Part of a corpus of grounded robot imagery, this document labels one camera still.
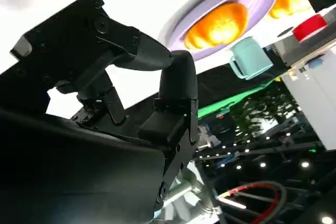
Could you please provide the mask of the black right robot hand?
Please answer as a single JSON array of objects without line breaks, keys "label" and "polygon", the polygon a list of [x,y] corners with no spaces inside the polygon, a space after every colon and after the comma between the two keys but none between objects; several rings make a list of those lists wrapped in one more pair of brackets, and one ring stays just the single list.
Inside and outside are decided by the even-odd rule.
[{"label": "black right robot hand", "polygon": [[[1,223],[149,223],[198,141],[192,55],[76,0],[1,74]],[[161,72],[136,136],[107,67]]]}]

